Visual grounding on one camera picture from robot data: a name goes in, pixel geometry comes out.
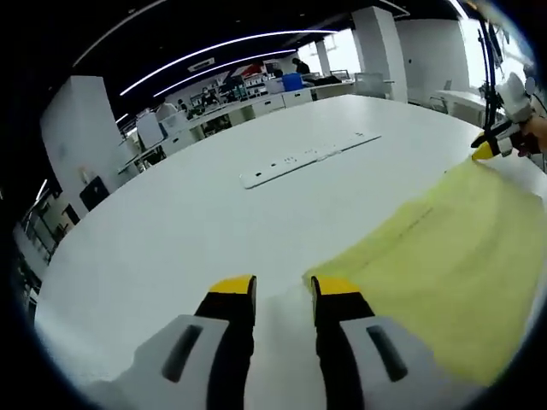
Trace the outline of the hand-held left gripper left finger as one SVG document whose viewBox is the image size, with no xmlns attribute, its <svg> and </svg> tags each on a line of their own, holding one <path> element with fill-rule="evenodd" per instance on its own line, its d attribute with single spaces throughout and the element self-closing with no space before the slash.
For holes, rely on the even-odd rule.
<svg viewBox="0 0 547 410">
<path fill-rule="evenodd" d="M 254 352 L 256 276 L 214 284 L 135 351 L 112 381 L 90 384 L 97 409 L 242 409 Z"/>
</svg>

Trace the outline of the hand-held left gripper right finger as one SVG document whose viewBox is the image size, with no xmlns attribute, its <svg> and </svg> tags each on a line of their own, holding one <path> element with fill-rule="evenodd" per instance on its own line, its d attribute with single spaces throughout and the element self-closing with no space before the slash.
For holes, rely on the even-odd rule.
<svg viewBox="0 0 547 410">
<path fill-rule="evenodd" d="M 343 278 L 312 276 L 316 353 L 330 409 L 451 409 L 450 377 L 432 351 L 374 313 Z"/>
</svg>

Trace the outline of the person's right hand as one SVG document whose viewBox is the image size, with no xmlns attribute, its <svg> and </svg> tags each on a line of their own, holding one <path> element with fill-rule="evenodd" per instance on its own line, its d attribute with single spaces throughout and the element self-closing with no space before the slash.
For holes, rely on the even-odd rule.
<svg viewBox="0 0 547 410">
<path fill-rule="evenodd" d="M 521 122 L 519 127 L 522 135 L 532 135 L 538 146 L 535 151 L 531 151 L 524 145 L 521 145 L 518 148 L 519 157 L 546 152 L 547 125 L 544 117 L 541 117 L 538 114 L 533 114 L 526 122 Z"/>
</svg>

